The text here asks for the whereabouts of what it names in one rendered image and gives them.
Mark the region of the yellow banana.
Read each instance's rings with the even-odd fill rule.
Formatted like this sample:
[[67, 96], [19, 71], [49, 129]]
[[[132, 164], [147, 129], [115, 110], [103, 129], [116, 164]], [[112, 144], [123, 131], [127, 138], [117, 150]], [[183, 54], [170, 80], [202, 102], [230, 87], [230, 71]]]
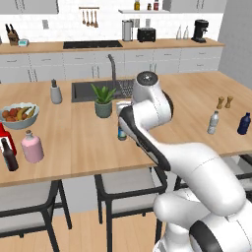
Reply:
[[34, 111], [35, 111], [35, 107], [21, 108], [17, 113], [17, 120], [21, 121], [21, 120], [26, 120], [26, 119], [31, 118], [34, 114]]

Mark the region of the grey wall cupboard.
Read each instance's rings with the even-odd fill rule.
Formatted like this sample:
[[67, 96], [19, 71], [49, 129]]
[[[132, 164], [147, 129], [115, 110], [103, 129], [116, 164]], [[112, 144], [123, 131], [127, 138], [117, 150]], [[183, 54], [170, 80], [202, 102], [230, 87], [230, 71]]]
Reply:
[[0, 0], [0, 15], [45, 15], [58, 13], [58, 0]]
[[170, 13], [223, 13], [227, 0], [162, 0]]

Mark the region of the wooden utensil rail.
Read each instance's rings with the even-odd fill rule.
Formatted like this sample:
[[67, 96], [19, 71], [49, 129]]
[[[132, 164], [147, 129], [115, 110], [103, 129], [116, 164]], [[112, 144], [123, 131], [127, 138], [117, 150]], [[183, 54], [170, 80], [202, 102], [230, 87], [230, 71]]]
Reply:
[[99, 7], [80, 7], [82, 12], [82, 23], [87, 27], [98, 28], [97, 11]]

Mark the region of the dark brown glass bottle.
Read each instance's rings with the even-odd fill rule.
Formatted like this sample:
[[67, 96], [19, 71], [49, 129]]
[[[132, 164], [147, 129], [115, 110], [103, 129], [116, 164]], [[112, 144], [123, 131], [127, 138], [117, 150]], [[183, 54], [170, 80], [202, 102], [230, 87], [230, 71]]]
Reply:
[[8, 169], [10, 171], [15, 171], [19, 168], [16, 157], [13, 153], [13, 151], [10, 149], [7, 140], [3, 138], [1, 140], [1, 143], [3, 145], [3, 157], [7, 163]]

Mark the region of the black coffee machine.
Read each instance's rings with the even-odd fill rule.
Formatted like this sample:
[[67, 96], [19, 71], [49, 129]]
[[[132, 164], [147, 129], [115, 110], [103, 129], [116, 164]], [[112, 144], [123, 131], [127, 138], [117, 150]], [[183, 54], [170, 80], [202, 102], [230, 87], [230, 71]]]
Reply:
[[196, 20], [194, 26], [195, 28], [192, 40], [199, 43], [205, 43], [206, 40], [203, 38], [203, 34], [207, 31], [209, 22], [206, 20]]

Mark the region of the grey soap dispenser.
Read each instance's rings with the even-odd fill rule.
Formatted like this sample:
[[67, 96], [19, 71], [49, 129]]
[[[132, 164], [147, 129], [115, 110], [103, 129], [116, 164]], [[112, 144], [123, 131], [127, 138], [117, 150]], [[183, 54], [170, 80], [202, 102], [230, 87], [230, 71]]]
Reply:
[[50, 97], [54, 104], [60, 104], [62, 102], [60, 87], [56, 84], [54, 79], [51, 80]]

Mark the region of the black hob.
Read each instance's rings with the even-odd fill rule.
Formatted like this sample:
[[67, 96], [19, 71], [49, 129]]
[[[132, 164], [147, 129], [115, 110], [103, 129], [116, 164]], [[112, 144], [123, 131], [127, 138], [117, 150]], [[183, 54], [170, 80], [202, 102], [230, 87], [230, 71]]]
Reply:
[[118, 40], [64, 41], [63, 49], [123, 47]]

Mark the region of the pale blue fruit bowl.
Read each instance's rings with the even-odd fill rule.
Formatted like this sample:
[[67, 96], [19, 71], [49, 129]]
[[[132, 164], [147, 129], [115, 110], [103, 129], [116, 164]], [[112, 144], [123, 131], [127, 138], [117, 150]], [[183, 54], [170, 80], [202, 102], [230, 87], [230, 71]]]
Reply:
[[[10, 111], [12, 108], [17, 108], [17, 107], [20, 107], [20, 108], [27, 107], [28, 110], [26, 111], [26, 114], [29, 114], [32, 110], [34, 110], [34, 113], [31, 118], [27, 118], [25, 120], [16, 120], [14, 122], [9, 122], [2, 116], [2, 112], [4, 110]], [[33, 104], [31, 102], [13, 103], [11, 105], [0, 108], [0, 122], [2, 122], [4, 126], [10, 129], [15, 129], [15, 130], [25, 129], [33, 125], [38, 114], [39, 114], [39, 106], [37, 104]]]

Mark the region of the red bottle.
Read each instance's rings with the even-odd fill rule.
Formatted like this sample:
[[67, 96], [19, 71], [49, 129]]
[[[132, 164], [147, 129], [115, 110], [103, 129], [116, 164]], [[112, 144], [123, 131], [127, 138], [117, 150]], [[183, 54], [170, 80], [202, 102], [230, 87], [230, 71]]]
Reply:
[[1, 152], [4, 151], [3, 145], [1, 143], [2, 139], [5, 139], [7, 141], [10, 149], [13, 151], [13, 154], [16, 155], [17, 154], [17, 150], [16, 150], [16, 147], [15, 147], [13, 138], [12, 138], [11, 134], [4, 129], [3, 124], [0, 122], [0, 151]]

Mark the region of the wooden knife block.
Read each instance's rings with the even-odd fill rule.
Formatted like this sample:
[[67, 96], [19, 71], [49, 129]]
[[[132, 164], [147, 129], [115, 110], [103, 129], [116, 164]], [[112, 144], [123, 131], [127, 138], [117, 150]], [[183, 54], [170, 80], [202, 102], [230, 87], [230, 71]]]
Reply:
[[14, 30], [12, 25], [5, 25], [7, 36], [9, 38], [11, 45], [17, 45], [19, 43], [19, 36], [17, 32]]

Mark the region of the dark sink basin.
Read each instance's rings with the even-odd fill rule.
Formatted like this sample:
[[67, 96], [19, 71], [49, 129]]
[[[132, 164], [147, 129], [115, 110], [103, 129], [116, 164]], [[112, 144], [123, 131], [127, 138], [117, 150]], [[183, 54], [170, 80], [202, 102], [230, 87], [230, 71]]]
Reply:
[[110, 90], [116, 89], [114, 94], [114, 98], [130, 98], [125, 97], [122, 92], [120, 91], [120, 87], [116, 82], [112, 80], [108, 81], [97, 81], [97, 82], [81, 82], [81, 83], [73, 83], [72, 84], [72, 101], [73, 102], [82, 102], [82, 101], [95, 101], [96, 95], [92, 88], [92, 84], [95, 86], [102, 88], [103, 86], [108, 87]]

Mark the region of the black toaster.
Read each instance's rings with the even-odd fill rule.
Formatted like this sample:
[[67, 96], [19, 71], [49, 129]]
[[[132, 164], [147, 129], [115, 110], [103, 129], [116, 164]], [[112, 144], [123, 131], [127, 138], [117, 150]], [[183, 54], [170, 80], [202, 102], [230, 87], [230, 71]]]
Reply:
[[140, 42], [156, 41], [156, 30], [153, 28], [138, 28], [137, 39]]

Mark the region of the white wall shelf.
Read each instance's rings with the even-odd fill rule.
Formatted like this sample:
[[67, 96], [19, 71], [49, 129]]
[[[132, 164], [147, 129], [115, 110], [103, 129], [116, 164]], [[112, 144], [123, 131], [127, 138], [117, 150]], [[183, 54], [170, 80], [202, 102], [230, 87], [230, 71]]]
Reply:
[[170, 13], [169, 11], [166, 10], [118, 10], [119, 13], [121, 14], [166, 14]]

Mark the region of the steel canister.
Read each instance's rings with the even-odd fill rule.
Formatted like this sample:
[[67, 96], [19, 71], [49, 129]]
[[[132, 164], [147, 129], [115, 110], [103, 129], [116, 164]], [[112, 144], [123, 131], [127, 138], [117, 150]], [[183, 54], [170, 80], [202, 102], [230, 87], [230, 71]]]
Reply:
[[133, 22], [131, 20], [124, 20], [122, 22], [122, 40], [133, 40]]

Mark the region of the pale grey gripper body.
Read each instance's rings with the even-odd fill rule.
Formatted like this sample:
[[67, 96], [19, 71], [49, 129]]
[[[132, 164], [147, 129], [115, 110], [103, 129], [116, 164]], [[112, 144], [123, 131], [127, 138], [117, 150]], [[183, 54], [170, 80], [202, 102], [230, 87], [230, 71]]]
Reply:
[[116, 103], [116, 113], [119, 114], [124, 107], [130, 106], [131, 104], [132, 102], [128, 100], [118, 101]]

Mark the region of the pink round bottle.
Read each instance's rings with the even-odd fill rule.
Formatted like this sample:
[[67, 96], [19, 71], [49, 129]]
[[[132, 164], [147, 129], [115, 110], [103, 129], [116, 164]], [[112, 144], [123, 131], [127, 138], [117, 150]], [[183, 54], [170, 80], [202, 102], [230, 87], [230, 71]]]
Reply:
[[26, 131], [26, 136], [23, 138], [21, 145], [28, 162], [37, 163], [43, 159], [44, 153], [41, 140], [38, 136], [34, 136], [31, 130]]

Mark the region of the grey sink tap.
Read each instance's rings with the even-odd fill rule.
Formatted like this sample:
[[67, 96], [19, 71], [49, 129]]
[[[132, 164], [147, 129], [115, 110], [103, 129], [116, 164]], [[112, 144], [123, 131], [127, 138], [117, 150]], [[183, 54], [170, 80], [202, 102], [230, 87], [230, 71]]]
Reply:
[[112, 81], [116, 82], [116, 67], [115, 67], [115, 61], [111, 54], [108, 54], [108, 59], [111, 63], [111, 71], [112, 71]]

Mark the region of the blue label bottle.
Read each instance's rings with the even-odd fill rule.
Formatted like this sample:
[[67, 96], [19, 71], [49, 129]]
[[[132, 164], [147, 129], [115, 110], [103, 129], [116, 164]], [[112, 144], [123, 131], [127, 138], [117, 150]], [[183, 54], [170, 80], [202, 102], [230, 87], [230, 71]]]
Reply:
[[120, 141], [125, 141], [127, 139], [126, 133], [122, 130], [121, 126], [118, 126], [118, 139]]

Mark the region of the grey base cupboard run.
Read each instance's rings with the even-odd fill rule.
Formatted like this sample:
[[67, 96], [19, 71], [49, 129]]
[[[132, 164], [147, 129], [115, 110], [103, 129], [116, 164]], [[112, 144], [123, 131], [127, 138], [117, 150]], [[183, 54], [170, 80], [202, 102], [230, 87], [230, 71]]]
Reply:
[[221, 53], [220, 46], [212, 46], [5, 54], [0, 55], [0, 84], [111, 78], [108, 54], [114, 58], [116, 77], [135, 76], [142, 71], [158, 75], [216, 71]]

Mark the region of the green potted plant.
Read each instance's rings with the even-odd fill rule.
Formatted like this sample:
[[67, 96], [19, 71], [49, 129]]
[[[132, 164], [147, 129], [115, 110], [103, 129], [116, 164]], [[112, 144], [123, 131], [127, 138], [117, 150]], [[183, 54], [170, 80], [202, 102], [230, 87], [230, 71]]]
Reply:
[[99, 118], [108, 118], [112, 113], [112, 100], [115, 89], [110, 90], [108, 87], [103, 86], [99, 88], [92, 84], [92, 88], [96, 95], [94, 102], [94, 111]]

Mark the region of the clear plastic bottle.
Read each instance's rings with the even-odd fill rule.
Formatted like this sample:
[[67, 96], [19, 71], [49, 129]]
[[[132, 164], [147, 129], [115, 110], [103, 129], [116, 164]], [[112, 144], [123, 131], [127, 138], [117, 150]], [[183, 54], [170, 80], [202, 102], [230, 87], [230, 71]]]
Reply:
[[210, 118], [207, 132], [209, 134], [214, 134], [216, 132], [218, 123], [219, 123], [219, 113], [215, 111], [214, 114]]

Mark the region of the dark blue bottle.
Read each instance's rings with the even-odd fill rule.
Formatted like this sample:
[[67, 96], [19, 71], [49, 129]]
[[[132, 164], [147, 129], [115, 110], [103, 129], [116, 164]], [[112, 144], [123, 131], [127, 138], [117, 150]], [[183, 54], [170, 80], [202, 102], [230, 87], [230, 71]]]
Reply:
[[237, 133], [240, 135], [245, 135], [247, 133], [248, 127], [250, 125], [251, 118], [250, 113], [247, 112], [241, 119], [239, 126], [237, 128]]

